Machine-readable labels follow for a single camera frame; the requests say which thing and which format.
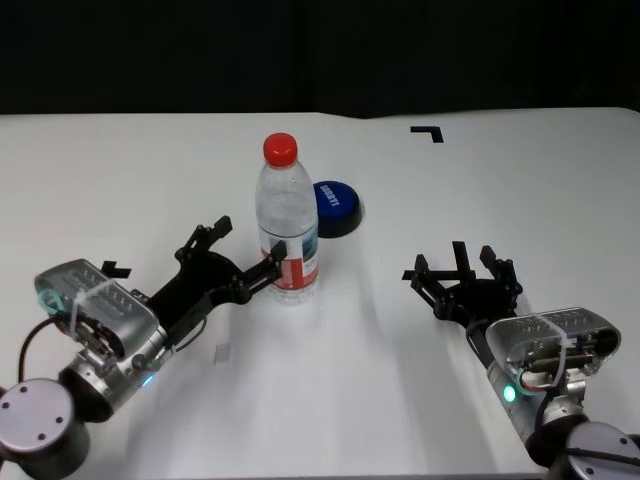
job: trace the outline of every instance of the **metal cylinder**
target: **metal cylinder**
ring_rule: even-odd
[[[75,415],[69,392],[37,378],[0,398],[0,455],[37,480],[75,472],[89,452],[89,432]]]

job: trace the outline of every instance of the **black background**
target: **black background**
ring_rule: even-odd
[[[0,0],[0,113],[640,109],[640,0]]]

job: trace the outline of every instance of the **blue button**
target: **blue button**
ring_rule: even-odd
[[[313,188],[318,204],[318,236],[341,237],[360,224],[360,199],[353,188],[335,181],[318,182]]]

